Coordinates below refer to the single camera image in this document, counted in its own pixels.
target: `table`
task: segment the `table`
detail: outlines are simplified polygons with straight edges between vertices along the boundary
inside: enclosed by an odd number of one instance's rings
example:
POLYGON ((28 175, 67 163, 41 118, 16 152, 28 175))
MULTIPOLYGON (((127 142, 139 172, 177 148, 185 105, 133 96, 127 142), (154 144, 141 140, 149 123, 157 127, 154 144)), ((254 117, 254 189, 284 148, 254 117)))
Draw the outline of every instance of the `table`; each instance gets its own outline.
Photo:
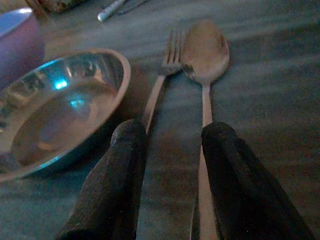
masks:
MULTIPOLYGON (((319 2, 151 0, 98 22, 100 5, 111 2, 89 0, 41 20, 45 59, 88 48, 124 54, 132 78, 118 112, 129 119, 143 111, 170 30, 213 20, 231 54, 228 72, 212 87, 214 117, 247 141, 320 239, 319 2)), ((137 239, 186 240, 200 152, 201 86, 183 73, 169 78, 151 127, 137 239)), ((106 147, 102 143, 53 176, 0 185, 0 239, 52 239, 106 147)))

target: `metal fork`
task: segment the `metal fork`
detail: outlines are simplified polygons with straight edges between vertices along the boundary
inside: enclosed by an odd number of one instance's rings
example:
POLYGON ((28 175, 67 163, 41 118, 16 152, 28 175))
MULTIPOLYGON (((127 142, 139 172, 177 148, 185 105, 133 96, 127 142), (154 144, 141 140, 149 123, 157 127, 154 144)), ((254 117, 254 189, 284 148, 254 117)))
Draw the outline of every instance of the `metal fork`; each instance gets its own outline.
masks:
POLYGON ((183 31, 171 31, 169 35, 160 73, 156 78, 155 84, 151 91, 148 102, 145 105, 144 112, 141 118, 141 122, 145 127, 146 134, 148 134, 149 132, 157 99, 166 77, 173 75, 182 69, 181 56, 184 38, 185 33, 183 31))

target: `fork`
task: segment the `fork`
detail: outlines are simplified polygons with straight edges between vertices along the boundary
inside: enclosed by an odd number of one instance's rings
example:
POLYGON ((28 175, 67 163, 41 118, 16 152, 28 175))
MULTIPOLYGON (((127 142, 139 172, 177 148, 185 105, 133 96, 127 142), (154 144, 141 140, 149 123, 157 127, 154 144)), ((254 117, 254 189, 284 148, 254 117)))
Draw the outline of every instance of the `fork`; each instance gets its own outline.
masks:
POLYGON ((171 31, 167 41, 167 48, 161 64, 161 70, 156 78, 153 89, 151 91, 148 102, 145 105, 141 122, 145 127, 145 132, 148 134, 151 125, 151 120, 155 111, 157 99, 166 77, 179 72, 182 69, 182 48, 184 43, 185 33, 183 31, 171 31))
POLYGON ((141 121, 127 120, 114 130, 108 151, 87 176, 56 240, 72 240, 79 236, 81 239, 109 239, 110 236, 112 239, 136 239, 147 134, 166 77, 182 69, 183 39, 181 31, 170 33, 161 71, 141 121))

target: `stainless steel bowl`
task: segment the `stainless steel bowl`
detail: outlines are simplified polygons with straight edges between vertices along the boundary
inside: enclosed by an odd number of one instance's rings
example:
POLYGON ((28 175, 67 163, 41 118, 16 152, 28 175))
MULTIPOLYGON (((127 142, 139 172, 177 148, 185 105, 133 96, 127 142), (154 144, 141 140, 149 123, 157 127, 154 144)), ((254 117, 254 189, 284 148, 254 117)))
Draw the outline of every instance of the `stainless steel bowl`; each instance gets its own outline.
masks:
POLYGON ((49 61, 0 93, 0 182, 54 171, 85 152, 122 101, 128 60, 93 49, 49 61))

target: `spoon handle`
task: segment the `spoon handle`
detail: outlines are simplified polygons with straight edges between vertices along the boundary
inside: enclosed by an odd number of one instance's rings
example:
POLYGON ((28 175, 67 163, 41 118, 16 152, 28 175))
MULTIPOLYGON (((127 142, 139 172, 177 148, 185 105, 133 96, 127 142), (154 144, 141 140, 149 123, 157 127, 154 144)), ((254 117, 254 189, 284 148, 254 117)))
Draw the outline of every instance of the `spoon handle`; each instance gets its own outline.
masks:
POLYGON ((212 123, 212 106, 210 97, 210 85, 202 86, 202 127, 205 127, 212 123))

